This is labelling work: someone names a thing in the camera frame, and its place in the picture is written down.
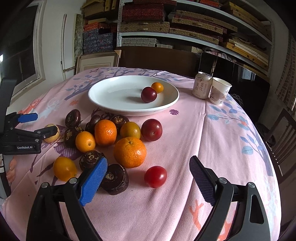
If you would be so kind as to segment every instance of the framed picture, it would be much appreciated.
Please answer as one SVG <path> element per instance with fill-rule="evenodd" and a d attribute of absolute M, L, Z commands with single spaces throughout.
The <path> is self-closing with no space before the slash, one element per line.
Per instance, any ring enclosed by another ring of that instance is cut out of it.
<path fill-rule="evenodd" d="M 77 57 L 76 73 L 100 67 L 117 67 L 120 55 L 121 50 L 79 55 Z"/>

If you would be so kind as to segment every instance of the blue gripper pad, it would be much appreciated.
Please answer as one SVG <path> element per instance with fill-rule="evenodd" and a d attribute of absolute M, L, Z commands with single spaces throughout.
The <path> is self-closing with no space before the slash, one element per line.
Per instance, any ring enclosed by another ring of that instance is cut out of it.
<path fill-rule="evenodd" d="M 35 121 L 38 119 L 38 115 L 37 113 L 31 113 L 31 114 L 25 114 L 25 115 L 21 115 L 18 118 L 18 121 L 20 123 L 26 123 L 26 122 L 30 122 L 30 121 Z"/>
<path fill-rule="evenodd" d="M 88 176 L 88 178 L 82 185 L 79 202 L 83 207 L 87 203 L 92 201 L 96 191 L 98 190 L 107 172 L 107 167 L 108 167 L 107 159 L 104 157 L 100 158 L 98 160 L 98 164 L 95 166 L 92 173 Z"/>
<path fill-rule="evenodd" d="M 196 156 L 192 156 L 190 158 L 189 169 L 200 192 L 202 193 L 204 200 L 213 206 L 216 202 L 215 186 L 213 185 L 203 164 Z"/>

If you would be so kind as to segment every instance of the table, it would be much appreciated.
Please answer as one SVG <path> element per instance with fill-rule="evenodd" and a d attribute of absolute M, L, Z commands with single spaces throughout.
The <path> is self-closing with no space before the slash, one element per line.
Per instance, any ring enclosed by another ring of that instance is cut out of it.
<path fill-rule="evenodd" d="M 116 196 L 100 190 L 85 210 L 105 241 L 168 241 L 193 240 L 205 223 L 211 205 L 206 203 L 189 170 L 189 158 L 198 156 L 203 165 L 218 177 L 231 183 L 246 185 L 254 182 L 263 201 L 271 240 L 279 236 L 281 205 L 279 188 L 271 160 L 253 123 L 230 95 L 222 106 L 191 95 L 194 80 L 164 71 L 127 69 L 119 67 L 91 69 L 53 87 L 33 101 L 22 113 L 38 113 L 35 122 L 20 124 L 26 130 L 57 124 L 63 133 L 65 116 L 72 109 L 81 112 L 84 128 L 91 115 L 105 119 L 114 116 L 93 105 L 87 96 L 92 85 L 105 78 L 120 75 L 154 76 L 178 88 L 180 98 L 169 109 L 150 116 L 130 117 L 139 126 L 149 119 L 158 119 L 163 135 L 156 142 L 144 142 L 147 148 L 145 162 L 138 168 L 128 169 L 129 187 Z M 109 164 L 115 163 L 113 147 L 101 148 Z M 42 144 L 38 155 L 16 156 L 16 179 L 12 194 L 3 205 L 3 215 L 20 240 L 25 240 L 26 227 L 35 195 L 43 182 L 63 184 L 56 180 L 53 162 L 58 156 L 74 160 L 78 175 L 81 153 L 66 148 L 63 140 Z M 166 183 L 157 189 L 144 183 L 145 171 L 155 165 L 166 168 Z M 70 237 L 77 240 L 65 205 L 61 205 Z M 235 212 L 231 205 L 218 240 L 227 237 Z"/>

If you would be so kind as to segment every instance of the silver bolt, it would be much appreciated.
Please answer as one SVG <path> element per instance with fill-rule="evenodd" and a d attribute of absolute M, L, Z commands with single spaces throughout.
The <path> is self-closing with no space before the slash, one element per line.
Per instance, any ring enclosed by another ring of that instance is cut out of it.
<path fill-rule="evenodd" d="M 248 183 L 249 187 L 250 188 L 254 188 L 255 187 L 255 184 L 254 183 Z"/>
<path fill-rule="evenodd" d="M 227 180 L 225 178 L 221 177 L 221 178 L 219 178 L 219 182 L 225 184 L 225 183 L 227 183 Z"/>
<path fill-rule="evenodd" d="M 47 188 L 47 187 L 48 187 L 48 183 L 42 183 L 42 184 L 41 184 L 41 187 L 42 187 L 42 188 Z"/>
<path fill-rule="evenodd" d="M 70 180 L 69 180 L 69 183 L 71 183 L 71 184 L 75 184 L 77 182 L 77 178 L 71 178 Z"/>

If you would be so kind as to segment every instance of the white paper cup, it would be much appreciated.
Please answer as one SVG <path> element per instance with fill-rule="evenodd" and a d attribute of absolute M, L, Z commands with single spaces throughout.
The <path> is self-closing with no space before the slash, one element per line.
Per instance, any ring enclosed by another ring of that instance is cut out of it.
<path fill-rule="evenodd" d="M 222 105 L 231 86 L 225 80 L 213 77 L 210 101 L 215 105 Z"/>

